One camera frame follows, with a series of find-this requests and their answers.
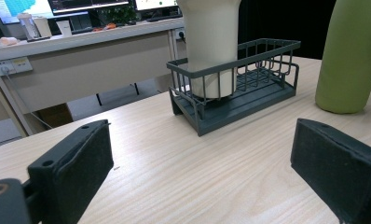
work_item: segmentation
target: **green bottle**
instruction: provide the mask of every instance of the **green bottle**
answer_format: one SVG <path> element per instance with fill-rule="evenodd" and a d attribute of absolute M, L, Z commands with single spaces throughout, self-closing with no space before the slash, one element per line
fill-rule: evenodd
<path fill-rule="evenodd" d="M 337 0 L 325 40 L 316 104 L 333 113 L 357 113 L 370 92 L 371 0 Z"/>

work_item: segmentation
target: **desk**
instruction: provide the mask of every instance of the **desk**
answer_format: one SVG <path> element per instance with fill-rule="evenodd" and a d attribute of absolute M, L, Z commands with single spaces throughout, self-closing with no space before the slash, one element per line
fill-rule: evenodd
<path fill-rule="evenodd" d="M 177 53 L 172 30 L 183 26 L 182 18 L 144 21 L 104 32 L 58 35 L 0 48 L 0 61 L 27 56 L 34 69 L 12 75 L 15 85 L 0 77 L 0 89 L 26 132 L 38 133 L 34 120 L 25 115 L 168 75 L 166 62 L 175 59 Z"/>
<path fill-rule="evenodd" d="M 371 146 L 371 97 L 364 112 L 319 109 L 321 61 L 300 65 L 297 95 L 198 137 L 162 93 L 0 147 L 0 178 L 26 167 L 79 126 L 111 122 L 114 169 L 80 223 L 338 223 L 291 168 L 298 118 L 325 122 Z"/>

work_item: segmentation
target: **monitor screen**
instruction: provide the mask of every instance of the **monitor screen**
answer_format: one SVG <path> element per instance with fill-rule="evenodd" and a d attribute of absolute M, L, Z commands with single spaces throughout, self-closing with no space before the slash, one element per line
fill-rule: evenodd
<path fill-rule="evenodd" d="M 4 25 L 20 22 L 17 15 L 22 12 L 48 19 L 87 14 L 85 11 L 54 16 L 48 0 L 0 0 L 0 20 Z"/>
<path fill-rule="evenodd" d="M 48 0 L 54 15 L 128 4 L 128 0 Z"/>
<path fill-rule="evenodd" d="M 134 0 L 137 11 L 153 10 L 163 7 L 177 7 L 176 0 Z"/>

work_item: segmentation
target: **dark gray wire basket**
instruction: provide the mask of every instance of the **dark gray wire basket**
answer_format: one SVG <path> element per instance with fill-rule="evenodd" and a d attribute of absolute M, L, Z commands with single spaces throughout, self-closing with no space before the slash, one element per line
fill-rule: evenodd
<path fill-rule="evenodd" d="M 238 53 L 244 58 L 230 63 L 223 63 L 197 72 L 188 72 L 184 68 L 188 59 L 167 63 L 172 70 L 173 86 L 169 93 L 175 115 L 184 114 L 197 131 L 198 136 L 219 129 L 233 121 L 242 119 L 268 106 L 277 104 L 295 96 L 299 66 L 292 62 L 293 50 L 300 48 L 301 42 L 280 39 L 257 39 L 238 45 Z M 217 76 L 230 70 L 233 75 L 229 96 L 206 97 L 203 85 L 203 96 L 196 96 L 192 90 L 192 79 L 201 78 L 205 83 L 207 76 Z M 287 76 L 294 76 L 293 83 L 286 81 Z"/>

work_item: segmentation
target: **light wood table surface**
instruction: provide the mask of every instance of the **light wood table surface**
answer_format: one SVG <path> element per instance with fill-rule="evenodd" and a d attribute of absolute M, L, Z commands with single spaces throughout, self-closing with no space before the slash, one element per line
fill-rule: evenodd
<path fill-rule="evenodd" d="M 371 146 L 371 96 L 359 114 L 322 111 L 314 102 L 321 61 L 294 61 L 295 97 L 212 133 L 198 137 L 174 116 L 166 92 L 1 146 L 0 179 L 27 180 L 26 167 L 66 135 L 108 119 L 115 165 L 80 223 L 338 223 L 291 168 L 296 120 Z"/>

